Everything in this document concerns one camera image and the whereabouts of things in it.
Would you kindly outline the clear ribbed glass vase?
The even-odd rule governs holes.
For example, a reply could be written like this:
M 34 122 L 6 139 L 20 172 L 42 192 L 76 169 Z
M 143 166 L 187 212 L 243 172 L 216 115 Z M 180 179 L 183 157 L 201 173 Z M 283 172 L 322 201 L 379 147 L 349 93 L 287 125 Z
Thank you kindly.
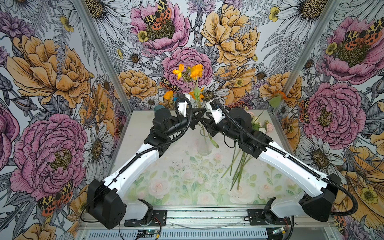
M 198 154 L 202 156 L 208 156 L 212 152 L 212 143 L 210 140 L 210 135 L 209 133 L 207 133 L 206 130 L 204 130 L 204 128 L 201 128 L 199 133 L 200 137 L 198 138 L 197 146 Z

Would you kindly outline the orange poppy flower stem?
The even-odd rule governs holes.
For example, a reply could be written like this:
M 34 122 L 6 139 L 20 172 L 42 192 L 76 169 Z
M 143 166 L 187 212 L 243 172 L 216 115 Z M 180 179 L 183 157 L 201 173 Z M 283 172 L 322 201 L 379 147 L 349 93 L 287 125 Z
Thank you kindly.
M 177 99 L 177 95 L 174 91 L 167 91 L 163 96 L 162 105 L 166 109 L 174 110 L 175 109 L 175 101 Z

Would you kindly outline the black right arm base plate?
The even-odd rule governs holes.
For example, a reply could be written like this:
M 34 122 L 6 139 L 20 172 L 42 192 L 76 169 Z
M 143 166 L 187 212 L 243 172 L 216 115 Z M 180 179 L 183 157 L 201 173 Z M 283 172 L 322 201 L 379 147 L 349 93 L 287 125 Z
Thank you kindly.
M 290 226 L 290 218 L 278 218 L 272 212 L 262 209 L 248 209 L 248 222 L 251 226 Z

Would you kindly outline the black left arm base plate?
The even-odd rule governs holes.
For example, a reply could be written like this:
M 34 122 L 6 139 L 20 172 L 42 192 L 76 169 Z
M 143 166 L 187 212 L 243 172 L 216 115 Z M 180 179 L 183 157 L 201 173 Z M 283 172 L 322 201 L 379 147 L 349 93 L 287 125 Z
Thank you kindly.
M 125 227 L 165 227 L 167 224 L 167 210 L 153 210 L 150 221 L 145 220 L 125 220 Z

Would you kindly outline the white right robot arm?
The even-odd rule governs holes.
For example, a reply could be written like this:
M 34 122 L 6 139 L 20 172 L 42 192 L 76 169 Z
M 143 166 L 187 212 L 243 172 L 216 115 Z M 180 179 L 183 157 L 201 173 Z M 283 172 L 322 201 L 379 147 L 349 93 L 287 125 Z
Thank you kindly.
M 271 198 L 264 208 L 266 218 L 309 216 L 327 222 L 330 216 L 350 216 L 357 212 L 358 201 L 342 187 L 339 176 L 313 169 L 267 134 L 253 130 L 252 117 L 245 110 L 227 110 L 218 100 L 209 101 L 206 107 L 211 117 L 204 125 L 210 135 L 221 133 L 234 140 L 244 153 L 274 167 L 303 190 L 295 196 Z

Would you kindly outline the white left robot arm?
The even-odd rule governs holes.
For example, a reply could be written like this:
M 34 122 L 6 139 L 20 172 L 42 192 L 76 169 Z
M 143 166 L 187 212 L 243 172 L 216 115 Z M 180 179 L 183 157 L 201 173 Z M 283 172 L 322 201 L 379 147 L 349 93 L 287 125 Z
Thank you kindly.
M 133 220 L 143 225 L 150 223 L 153 206 L 143 199 L 125 203 L 123 197 L 134 181 L 147 167 L 157 161 L 188 129 L 195 129 L 205 108 L 194 108 L 187 96 L 178 97 L 176 115 L 168 109 L 155 112 L 153 126 L 139 150 L 127 162 L 102 181 L 94 180 L 88 186 L 85 211 L 108 230 L 121 222 Z

